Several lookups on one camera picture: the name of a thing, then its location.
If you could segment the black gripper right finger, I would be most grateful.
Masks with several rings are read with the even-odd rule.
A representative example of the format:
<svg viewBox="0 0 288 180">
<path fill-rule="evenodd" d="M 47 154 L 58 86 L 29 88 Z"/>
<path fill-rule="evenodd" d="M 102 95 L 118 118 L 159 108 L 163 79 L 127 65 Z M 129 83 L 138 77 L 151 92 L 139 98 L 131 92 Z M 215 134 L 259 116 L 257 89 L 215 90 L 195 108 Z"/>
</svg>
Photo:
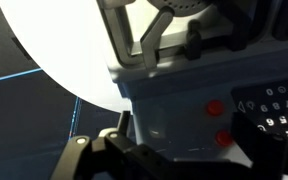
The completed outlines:
<svg viewBox="0 0 288 180">
<path fill-rule="evenodd" d="M 240 112 L 232 115 L 231 135 L 252 161 L 250 180 L 282 180 L 288 175 L 288 139 L 260 130 Z"/>
</svg>

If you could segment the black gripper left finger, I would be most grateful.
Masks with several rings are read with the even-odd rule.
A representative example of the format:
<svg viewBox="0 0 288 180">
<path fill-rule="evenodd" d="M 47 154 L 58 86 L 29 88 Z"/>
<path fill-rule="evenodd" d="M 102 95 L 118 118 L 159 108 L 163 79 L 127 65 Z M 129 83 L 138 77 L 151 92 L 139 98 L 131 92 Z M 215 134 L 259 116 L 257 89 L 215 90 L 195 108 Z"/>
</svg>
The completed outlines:
<svg viewBox="0 0 288 180">
<path fill-rule="evenodd" d="M 170 161 L 126 136 L 130 113 L 96 139 L 75 136 L 66 143 L 50 180 L 93 180 L 108 173 L 114 180 L 249 180 L 251 169 L 231 161 Z"/>
</svg>

